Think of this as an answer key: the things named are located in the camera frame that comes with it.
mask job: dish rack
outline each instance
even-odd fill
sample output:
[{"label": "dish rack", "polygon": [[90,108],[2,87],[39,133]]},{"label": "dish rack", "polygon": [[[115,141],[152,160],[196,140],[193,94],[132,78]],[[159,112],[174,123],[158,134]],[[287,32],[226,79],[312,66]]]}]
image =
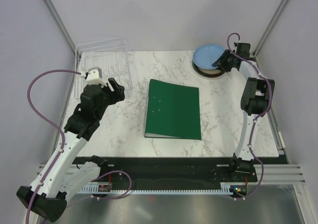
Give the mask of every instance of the dish rack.
[{"label": "dish rack", "polygon": [[[131,98],[133,82],[126,38],[112,37],[76,45],[76,71],[87,72],[94,67],[101,68],[105,82],[110,77],[115,78],[118,84],[125,87],[125,97]],[[74,96],[77,100],[80,99],[86,84],[86,80],[82,77],[75,77]]]}]

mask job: wall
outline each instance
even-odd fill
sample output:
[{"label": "wall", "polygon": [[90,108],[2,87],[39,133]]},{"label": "wall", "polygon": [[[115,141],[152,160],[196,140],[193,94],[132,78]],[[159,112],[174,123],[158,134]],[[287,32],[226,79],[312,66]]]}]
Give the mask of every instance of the wall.
[{"label": "wall", "polygon": [[[26,91],[38,74],[72,69],[74,55],[42,0],[0,0],[0,223],[22,222],[20,185],[35,178],[52,149],[54,129],[29,107]],[[48,75],[31,97],[40,112],[60,122],[69,75]]]},{"label": "wall", "polygon": [[264,74],[276,81],[274,108],[288,157],[299,163],[318,208],[318,0],[291,0],[263,46]]},{"label": "wall", "polygon": [[135,51],[226,45],[255,48],[281,0],[51,0],[75,44],[124,35]]}]

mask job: green folder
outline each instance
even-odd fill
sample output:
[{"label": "green folder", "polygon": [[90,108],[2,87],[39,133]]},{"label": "green folder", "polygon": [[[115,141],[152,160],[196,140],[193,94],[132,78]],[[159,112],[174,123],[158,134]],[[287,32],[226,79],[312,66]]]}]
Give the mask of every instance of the green folder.
[{"label": "green folder", "polygon": [[151,79],[145,137],[201,140],[199,88]]}]

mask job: blue bowl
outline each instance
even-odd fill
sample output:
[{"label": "blue bowl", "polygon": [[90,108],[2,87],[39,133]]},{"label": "blue bowl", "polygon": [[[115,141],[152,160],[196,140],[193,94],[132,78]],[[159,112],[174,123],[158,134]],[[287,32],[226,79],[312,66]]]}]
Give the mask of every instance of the blue bowl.
[{"label": "blue bowl", "polygon": [[212,66],[212,64],[219,59],[225,49],[217,44],[203,45],[193,54],[193,62],[201,69],[211,70],[218,67]]}]

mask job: white marble tabletop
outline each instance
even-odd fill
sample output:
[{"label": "white marble tabletop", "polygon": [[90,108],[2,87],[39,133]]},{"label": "white marble tabletop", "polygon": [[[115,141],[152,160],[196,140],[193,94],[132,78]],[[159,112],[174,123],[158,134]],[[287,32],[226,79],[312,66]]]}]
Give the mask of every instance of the white marble tabletop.
[{"label": "white marble tabletop", "polygon": [[[133,96],[107,108],[100,127],[78,156],[232,156],[242,128],[240,99],[245,79],[235,69],[216,79],[203,78],[192,68],[192,54],[192,51],[130,53]],[[144,137],[151,78],[199,88],[201,141]],[[77,103],[72,94],[64,125]],[[254,152],[257,156],[278,156],[267,116],[260,125]]]}]

